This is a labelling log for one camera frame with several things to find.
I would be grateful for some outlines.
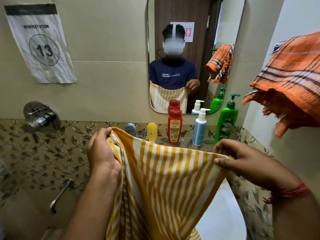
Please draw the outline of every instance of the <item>green shampoo bottle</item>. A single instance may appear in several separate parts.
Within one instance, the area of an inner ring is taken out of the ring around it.
[[[211,106],[210,106],[210,114],[213,114],[215,112],[217,112],[223,102],[223,97],[224,97],[224,91],[226,90],[226,88],[220,88],[220,93],[218,94],[218,96],[216,98],[214,98],[211,102]]]
[[[217,124],[216,134],[214,136],[214,144],[220,141],[223,138],[229,138],[232,128],[235,125],[239,110],[235,108],[236,103],[234,99],[239,94],[231,94],[231,101],[226,104],[221,110],[220,117]]]

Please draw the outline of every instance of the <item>hand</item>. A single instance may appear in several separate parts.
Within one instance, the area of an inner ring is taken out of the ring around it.
[[[120,162],[115,158],[113,151],[107,141],[112,128],[101,128],[91,137],[87,147],[87,156],[90,170],[119,176],[122,170]]]
[[[186,83],[185,89],[187,93],[195,92],[200,87],[200,81],[198,79],[191,79]]]
[[[302,182],[280,162],[256,148],[239,141],[222,139],[213,149],[214,153],[232,156],[236,160],[215,158],[214,163],[230,169],[238,176],[270,191],[291,190]]]

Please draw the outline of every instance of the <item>number 13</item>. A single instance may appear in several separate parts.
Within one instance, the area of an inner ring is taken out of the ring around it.
[[[52,50],[51,50],[51,47],[50,47],[48,44],[46,44],[46,45],[44,46],[44,48],[45,48],[45,49],[48,49],[48,52],[50,52],[50,54],[49,54],[49,53],[46,53],[47,56],[51,57],[51,56],[54,55],[54,53],[53,53]],[[39,50],[39,51],[41,52],[41,55],[42,55],[42,56],[45,56],[45,55],[43,54],[41,45],[38,45],[37,50]]]

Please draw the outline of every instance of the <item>black circle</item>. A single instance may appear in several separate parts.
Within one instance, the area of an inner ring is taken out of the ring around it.
[[[32,38],[33,38],[34,36],[45,36],[45,37],[47,37],[48,39],[50,39],[50,40],[53,42],[53,44],[55,45],[55,47],[57,48],[57,51],[58,51],[58,59],[57,59],[57,61],[56,61],[54,64],[52,64],[52,65],[44,64],[44,63],[42,63],[40,60],[38,60],[38,58],[33,54],[32,50],[31,50],[31,47],[30,47],[30,43],[31,43],[31,40],[32,40]],[[35,35],[33,35],[33,36],[30,38],[30,40],[29,40],[29,50],[30,50],[31,54],[33,55],[33,57],[34,57],[37,61],[39,61],[41,64],[43,64],[43,65],[45,65],[45,66],[48,66],[48,67],[54,66],[55,64],[58,63],[58,61],[59,61],[59,59],[60,59],[60,52],[59,52],[58,46],[56,45],[56,43],[55,43],[50,37],[48,37],[48,36],[46,36],[46,35],[44,35],[44,34],[35,34]]]

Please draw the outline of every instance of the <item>toiletry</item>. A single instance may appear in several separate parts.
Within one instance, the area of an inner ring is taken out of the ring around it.
[[[239,94],[231,94],[231,101],[226,104],[221,110],[220,117],[217,124],[216,134],[214,137],[214,144],[223,138],[229,138],[232,127],[235,125],[239,110],[235,108],[236,103],[234,102],[235,96],[240,96]]]
[[[196,146],[200,146],[205,136],[206,129],[206,111],[210,110],[208,108],[200,109],[198,118],[195,119],[194,133],[192,137],[192,143]]]
[[[182,127],[182,111],[172,109],[168,117],[168,140],[169,144],[177,145],[179,143]]]
[[[200,112],[200,103],[204,101],[202,100],[196,100],[195,103],[194,103],[194,109],[192,110],[191,114],[192,115],[198,115],[199,112]]]
[[[180,110],[180,100],[170,100],[169,101],[168,113],[172,109]]]
[[[134,137],[137,136],[137,129],[135,125],[132,123],[127,124],[127,126],[125,127],[125,131],[131,136],[134,136]]]
[[[146,126],[146,136],[150,142],[155,143],[158,136],[158,127],[155,123],[149,123]]]
[[[219,108],[221,107],[225,90],[226,90],[226,88],[220,88],[221,92],[218,94],[218,96],[216,98],[214,98],[212,100],[211,106],[210,106],[210,114],[217,112],[219,110]]]

